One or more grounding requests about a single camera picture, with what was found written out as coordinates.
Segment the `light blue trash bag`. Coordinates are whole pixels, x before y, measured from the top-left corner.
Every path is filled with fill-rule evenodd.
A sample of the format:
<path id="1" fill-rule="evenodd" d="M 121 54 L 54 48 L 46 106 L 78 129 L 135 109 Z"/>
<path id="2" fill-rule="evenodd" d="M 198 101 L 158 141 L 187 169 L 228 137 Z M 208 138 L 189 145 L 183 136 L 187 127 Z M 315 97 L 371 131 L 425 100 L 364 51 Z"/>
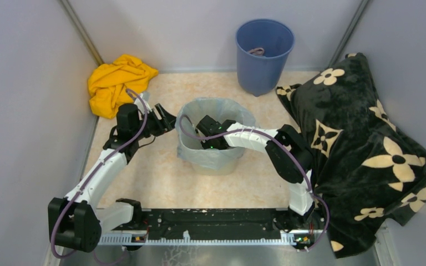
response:
<path id="1" fill-rule="evenodd" d="M 203 149 L 201 141 L 185 135 L 195 135 L 195 126 L 204 116 L 210 116 L 218 122 L 235 120 L 246 126 L 255 126 L 253 114 L 228 98 L 196 98 L 186 103 L 177 114 L 175 130 L 178 134 L 177 156 L 191 163 L 195 171 L 203 175 L 226 175 L 237 166 L 245 149 L 236 147 L 227 150 Z"/>

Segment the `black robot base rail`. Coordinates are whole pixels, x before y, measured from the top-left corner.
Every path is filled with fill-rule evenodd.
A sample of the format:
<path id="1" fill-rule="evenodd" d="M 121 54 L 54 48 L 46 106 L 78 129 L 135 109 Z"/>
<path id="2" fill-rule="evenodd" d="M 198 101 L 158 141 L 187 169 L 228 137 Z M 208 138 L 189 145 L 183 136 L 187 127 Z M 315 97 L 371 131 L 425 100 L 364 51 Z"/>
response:
<path id="1" fill-rule="evenodd" d="M 130 250 L 146 246 L 289 246 L 311 249 L 325 230 L 316 211 L 300 218 L 287 209 L 115 209 L 90 207 L 49 213 L 52 245 L 91 252 L 100 245 Z"/>

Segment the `beige plastic trash bin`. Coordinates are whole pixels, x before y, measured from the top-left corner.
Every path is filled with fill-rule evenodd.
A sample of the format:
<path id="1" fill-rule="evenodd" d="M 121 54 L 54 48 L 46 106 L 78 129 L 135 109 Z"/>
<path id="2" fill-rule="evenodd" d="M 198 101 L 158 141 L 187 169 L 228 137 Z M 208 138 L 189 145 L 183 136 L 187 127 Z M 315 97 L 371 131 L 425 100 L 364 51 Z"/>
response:
<path id="1" fill-rule="evenodd" d="M 240 105 L 227 98 L 198 98 L 185 106 L 184 114 L 190 122 L 184 121 L 185 129 L 194 134 L 196 126 L 204 116 L 208 115 L 219 123 L 225 120 L 240 121 Z M 202 175 L 228 175 L 232 173 L 237 161 L 242 156 L 242 148 L 229 148 L 227 150 L 205 150 L 201 141 L 184 137 L 184 144 L 189 148 L 189 160 L 197 173 Z"/>

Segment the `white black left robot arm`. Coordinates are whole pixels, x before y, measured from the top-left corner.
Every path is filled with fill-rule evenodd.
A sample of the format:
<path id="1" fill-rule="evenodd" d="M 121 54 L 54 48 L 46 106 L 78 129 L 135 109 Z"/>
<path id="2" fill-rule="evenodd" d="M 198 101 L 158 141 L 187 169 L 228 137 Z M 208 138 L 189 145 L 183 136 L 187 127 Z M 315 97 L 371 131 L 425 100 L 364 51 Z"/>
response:
<path id="1" fill-rule="evenodd" d="M 63 198 L 48 205 L 49 240 L 57 246 L 91 252 L 101 237 L 114 229 L 147 229 L 146 214 L 140 202 L 121 198 L 98 210 L 103 194 L 139 150 L 139 141 L 159 137 L 174 129 L 176 117 L 160 104 L 123 104 L 116 125 L 95 165 Z"/>

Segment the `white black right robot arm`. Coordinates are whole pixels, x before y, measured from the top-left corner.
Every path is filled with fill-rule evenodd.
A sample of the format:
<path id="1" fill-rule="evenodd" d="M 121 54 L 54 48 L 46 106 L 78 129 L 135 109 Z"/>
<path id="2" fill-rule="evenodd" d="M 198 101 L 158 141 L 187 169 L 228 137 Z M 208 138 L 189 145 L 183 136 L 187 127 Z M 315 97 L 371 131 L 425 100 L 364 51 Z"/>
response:
<path id="1" fill-rule="evenodd" d="M 277 174 L 288 183 L 290 200 L 286 220 L 296 228 L 305 228 L 311 222 L 313 156 L 307 142 L 291 125 L 260 129 L 235 120 L 220 123 L 206 115 L 196 125 L 196 132 L 204 137 L 205 149 L 240 147 L 266 154 Z"/>

